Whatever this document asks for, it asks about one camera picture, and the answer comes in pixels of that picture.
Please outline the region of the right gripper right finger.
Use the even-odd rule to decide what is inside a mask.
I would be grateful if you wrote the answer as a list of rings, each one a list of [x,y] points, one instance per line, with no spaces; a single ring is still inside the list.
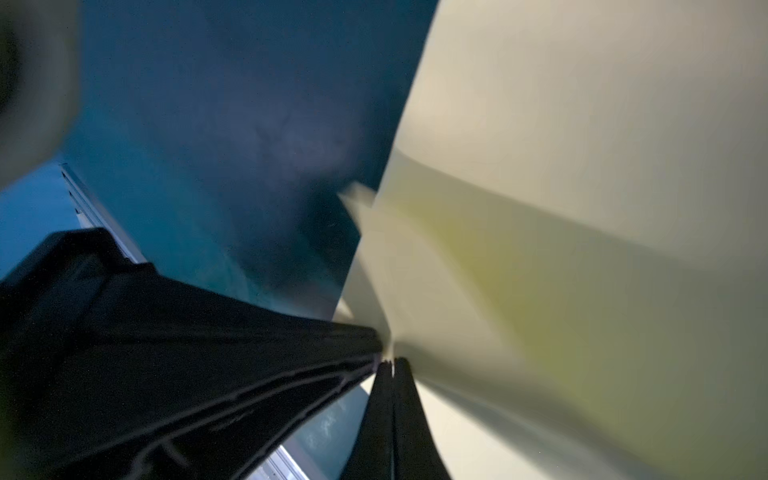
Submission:
[[[394,361],[394,478],[450,480],[434,443],[410,364]]]

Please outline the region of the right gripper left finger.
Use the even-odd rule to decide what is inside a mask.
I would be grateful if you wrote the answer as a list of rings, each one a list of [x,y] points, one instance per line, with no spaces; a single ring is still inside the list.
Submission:
[[[356,441],[340,475],[343,480],[390,480],[393,475],[393,368],[376,371]]]

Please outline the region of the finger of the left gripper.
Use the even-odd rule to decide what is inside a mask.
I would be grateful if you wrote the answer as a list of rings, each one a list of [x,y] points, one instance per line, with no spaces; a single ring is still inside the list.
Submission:
[[[382,350],[167,278],[106,230],[57,232],[1,283],[1,475],[243,479]]]

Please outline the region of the yellow square paper sheet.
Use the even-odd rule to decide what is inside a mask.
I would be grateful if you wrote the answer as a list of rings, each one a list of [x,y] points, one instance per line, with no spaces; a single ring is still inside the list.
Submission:
[[[442,1],[343,297],[456,479],[767,475],[767,5]]]

